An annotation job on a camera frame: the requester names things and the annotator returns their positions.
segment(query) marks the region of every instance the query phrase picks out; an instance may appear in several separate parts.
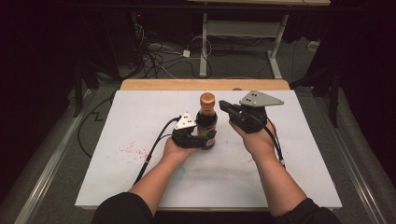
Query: table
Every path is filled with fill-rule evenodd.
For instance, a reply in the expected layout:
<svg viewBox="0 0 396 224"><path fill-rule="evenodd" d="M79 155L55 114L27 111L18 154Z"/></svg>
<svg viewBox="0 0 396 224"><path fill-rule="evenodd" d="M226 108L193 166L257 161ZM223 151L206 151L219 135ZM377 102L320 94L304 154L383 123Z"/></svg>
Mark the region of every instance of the table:
<svg viewBox="0 0 396 224"><path fill-rule="evenodd" d="M190 0L193 2L208 3L237 3L259 5L284 5L284 6L328 6L330 0ZM267 51L267 56L274 78L282 78L279 66L276 62L276 54L282 40L283 32L289 15L283 15L281 22L257 22L257 21L214 21L207 19L207 13L203 18L202 53L200 62L200 77L206 77L206 61L208 57L206 42L208 35L231 35L274 37L275 44L272 50Z"/></svg>
<svg viewBox="0 0 396 224"><path fill-rule="evenodd" d="M242 91L231 91L235 88ZM285 101L282 106L267 107L267 113L276 123L287 169L296 182L320 206L341 207L303 111L287 82L227 79L125 80L110 109L76 206L94 209L106 198L131 187L162 126L186 109L195 113L202 92L211 91L217 100L236 104L252 89ZM219 110L218 104L215 109L219 116L217 143L211 150L195 153L176 171L159 210L261 211L268 207L254 162L240 137L229 127L228 115ZM298 132L288 132L293 122ZM154 151L147 171L161 157L163 144L161 141Z"/></svg>

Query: brown bottle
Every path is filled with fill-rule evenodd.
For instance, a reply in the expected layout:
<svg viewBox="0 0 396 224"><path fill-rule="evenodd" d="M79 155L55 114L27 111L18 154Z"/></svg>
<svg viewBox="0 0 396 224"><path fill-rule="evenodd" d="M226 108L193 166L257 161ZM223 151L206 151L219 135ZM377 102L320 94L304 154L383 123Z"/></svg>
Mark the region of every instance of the brown bottle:
<svg viewBox="0 0 396 224"><path fill-rule="evenodd" d="M216 123L218 122L218 115L214 109L215 96L212 93L206 92L200 97L201 110L197 114L197 129L199 136L209 136L216 133ZM209 138L206 146L202 149L208 150L215 145L215 137Z"/></svg>

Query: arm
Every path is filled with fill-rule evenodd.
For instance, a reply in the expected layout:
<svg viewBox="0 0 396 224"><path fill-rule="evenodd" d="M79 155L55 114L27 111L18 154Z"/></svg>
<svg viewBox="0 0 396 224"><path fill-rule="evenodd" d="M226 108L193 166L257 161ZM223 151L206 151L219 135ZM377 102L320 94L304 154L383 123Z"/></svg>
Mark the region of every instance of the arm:
<svg viewBox="0 0 396 224"><path fill-rule="evenodd" d="M264 129L258 133L245 133L233 123L230 124L241 135L245 148L256 162L271 214L274 217L285 215L305 200L305 193L277 160L269 134ZM269 121L267 128L275 132Z"/></svg>
<svg viewBox="0 0 396 224"><path fill-rule="evenodd" d="M196 150L178 147L172 138L168 138L159 163L131 187L129 192L139 195L148 205L151 214L155 215L172 173Z"/></svg>

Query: bottle label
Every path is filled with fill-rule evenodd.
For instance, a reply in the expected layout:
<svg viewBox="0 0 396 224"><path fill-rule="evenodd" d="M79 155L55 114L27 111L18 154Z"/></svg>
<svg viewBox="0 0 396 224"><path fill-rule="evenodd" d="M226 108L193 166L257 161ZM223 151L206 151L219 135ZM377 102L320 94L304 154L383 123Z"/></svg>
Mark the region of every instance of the bottle label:
<svg viewBox="0 0 396 224"><path fill-rule="evenodd" d="M209 136L211 133L213 133L216 130L216 125L212 127L203 127L201 125L198 125L198 135L200 136ZM207 139L206 146L210 147L213 144L215 144L216 139L215 138L209 138Z"/></svg>

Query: left hand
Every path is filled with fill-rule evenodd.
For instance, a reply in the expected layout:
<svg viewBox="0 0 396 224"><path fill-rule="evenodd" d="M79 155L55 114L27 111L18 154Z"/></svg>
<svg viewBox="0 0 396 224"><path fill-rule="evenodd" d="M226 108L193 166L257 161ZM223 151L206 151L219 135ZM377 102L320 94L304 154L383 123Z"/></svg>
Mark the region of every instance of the left hand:
<svg viewBox="0 0 396 224"><path fill-rule="evenodd" d="M182 163L184 163L187 158L196 152L198 148L183 148L178 147L176 143L172 140L172 137L169 137L166 140L165 148L163 150L163 157L161 158L162 162L169 163L178 167Z"/></svg>

